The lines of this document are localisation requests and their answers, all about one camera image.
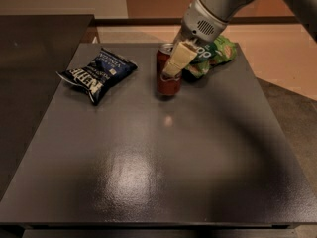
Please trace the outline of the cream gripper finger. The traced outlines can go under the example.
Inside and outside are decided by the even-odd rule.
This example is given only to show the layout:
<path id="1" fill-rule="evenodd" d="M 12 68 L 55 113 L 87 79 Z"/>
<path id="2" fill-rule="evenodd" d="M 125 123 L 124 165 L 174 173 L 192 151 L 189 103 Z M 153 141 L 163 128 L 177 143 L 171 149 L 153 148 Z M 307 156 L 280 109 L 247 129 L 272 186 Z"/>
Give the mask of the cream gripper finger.
<path id="1" fill-rule="evenodd" d="M 170 52 L 162 71 L 167 78 L 176 78 L 197 56 L 197 47 L 190 41 L 163 44 L 161 49 Z"/>

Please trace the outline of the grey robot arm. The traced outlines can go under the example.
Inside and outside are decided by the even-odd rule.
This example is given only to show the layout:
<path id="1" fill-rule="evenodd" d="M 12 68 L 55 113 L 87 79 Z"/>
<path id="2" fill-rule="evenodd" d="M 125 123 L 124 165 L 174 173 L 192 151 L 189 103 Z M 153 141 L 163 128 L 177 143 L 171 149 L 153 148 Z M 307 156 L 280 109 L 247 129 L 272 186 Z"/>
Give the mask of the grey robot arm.
<path id="1" fill-rule="evenodd" d="M 317 35 L 317 0 L 193 0 L 181 20 L 162 74 L 175 78 L 184 70 L 199 78 L 237 55 L 222 33 L 239 16 L 279 16 L 289 11 L 311 37 Z"/>

